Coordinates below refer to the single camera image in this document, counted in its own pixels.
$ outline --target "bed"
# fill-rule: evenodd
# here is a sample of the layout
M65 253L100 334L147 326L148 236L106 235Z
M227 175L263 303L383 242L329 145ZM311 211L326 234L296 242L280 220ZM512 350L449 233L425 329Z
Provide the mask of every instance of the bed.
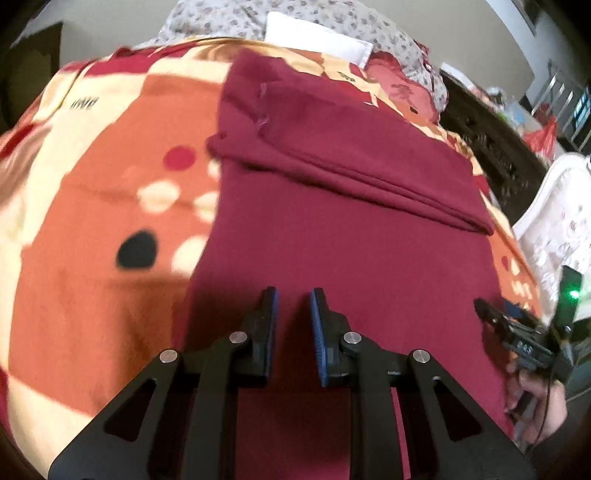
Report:
M459 153L493 226L482 261L502 296L539 311L537 285L471 150L390 99L358 67L231 38L122 48L70 64L0 141L0 423L32 465L30 478L46 476L93 415L178 340L175 318L219 197L220 165L206 140L216 132L232 61L245 48L399 115L421 132L419 150L435 141Z

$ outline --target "red polka dot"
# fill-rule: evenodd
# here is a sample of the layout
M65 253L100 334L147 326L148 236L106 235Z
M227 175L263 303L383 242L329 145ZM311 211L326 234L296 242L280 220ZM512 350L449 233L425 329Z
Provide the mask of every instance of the red polka dot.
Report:
M196 155L192 147L171 148L164 156L164 166L169 170L186 170L195 163Z

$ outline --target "maroon cloth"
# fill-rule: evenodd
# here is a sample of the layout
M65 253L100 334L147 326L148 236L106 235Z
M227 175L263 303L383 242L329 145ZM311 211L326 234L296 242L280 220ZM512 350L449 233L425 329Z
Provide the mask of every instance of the maroon cloth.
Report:
M241 391L236 478L348 478L347 391L323 391L308 295L383 348L430 351L504 427L504 375L473 299L498 302L491 222L470 163L395 113L283 60L244 52L222 94L217 218L176 325L177 347L236 329L280 291L271 385Z
M8 421L8 376L0 368L0 428L3 428L8 436L12 436L10 422Z

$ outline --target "pillow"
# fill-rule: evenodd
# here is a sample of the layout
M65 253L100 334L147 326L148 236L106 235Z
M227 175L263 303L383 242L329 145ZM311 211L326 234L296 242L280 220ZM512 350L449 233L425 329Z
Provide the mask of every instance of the pillow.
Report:
M427 49L359 0L178 0L158 36L142 46L170 45L190 35L264 40L271 10L365 40L375 51L390 52L408 78L429 90L437 110L445 109L447 89L439 69L429 65Z
M370 42L347 37L322 25L269 12L265 41L279 47L326 53L364 68L374 47Z
M377 80L391 100L404 102L424 119L439 123L439 111L433 105L431 92L409 79L391 53L379 51L371 55L366 71L369 77Z

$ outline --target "cream dot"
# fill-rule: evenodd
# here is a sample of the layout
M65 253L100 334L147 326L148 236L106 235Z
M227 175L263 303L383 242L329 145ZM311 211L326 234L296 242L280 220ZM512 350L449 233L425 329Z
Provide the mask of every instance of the cream dot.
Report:
M217 213L218 192L207 192L193 200L195 214L206 223L213 223Z
M515 261L515 258L511 258L511 273L513 275L519 275L521 269L519 268L519 264Z
M183 277L190 277L201 258L206 244L207 237L204 235L187 238L173 255L172 271L181 274Z
M520 281L511 282L511 286L513 287L513 293L515 295L519 295L520 297L524 296L523 285Z
M531 294L530 284L524 283L523 288L525 290L525 296L527 297L527 299L532 300L534 298L534 296Z
M212 158L207 164L207 174L216 180L220 179L221 173L221 165L220 161L217 158Z
M170 180L159 180L138 190L139 205L148 213L162 213L177 201L181 189Z

